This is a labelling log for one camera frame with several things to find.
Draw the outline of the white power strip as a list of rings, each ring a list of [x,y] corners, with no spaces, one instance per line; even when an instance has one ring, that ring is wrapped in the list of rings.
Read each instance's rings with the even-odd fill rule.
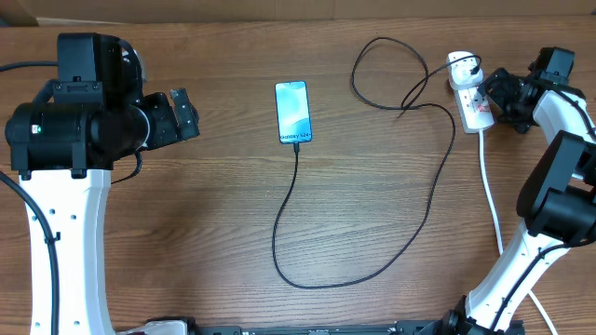
[[[478,133],[494,125],[489,101],[479,93],[477,87],[456,90],[454,96],[467,134]]]

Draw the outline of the black Galaxy smartphone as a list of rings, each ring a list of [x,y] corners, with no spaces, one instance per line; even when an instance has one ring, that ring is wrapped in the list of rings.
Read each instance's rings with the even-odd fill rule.
[[[275,84],[278,136],[282,144],[310,142],[313,139],[305,81]]]

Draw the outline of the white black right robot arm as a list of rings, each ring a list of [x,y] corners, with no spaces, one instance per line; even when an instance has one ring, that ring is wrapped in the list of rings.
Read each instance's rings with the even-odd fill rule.
[[[479,122],[540,127],[548,148],[522,186],[516,233],[482,282],[425,334],[519,334],[517,308],[560,257],[595,241],[595,125],[583,92],[569,85],[575,53],[543,47],[526,76],[498,68],[489,76],[468,51],[446,58],[467,133]]]

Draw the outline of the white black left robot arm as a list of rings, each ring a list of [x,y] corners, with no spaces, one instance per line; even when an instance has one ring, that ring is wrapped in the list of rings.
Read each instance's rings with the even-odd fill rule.
[[[8,119],[5,136],[30,232],[33,334],[111,334],[104,219],[117,160],[195,138],[182,88],[142,91],[140,55],[125,40],[62,33],[56,78]]]

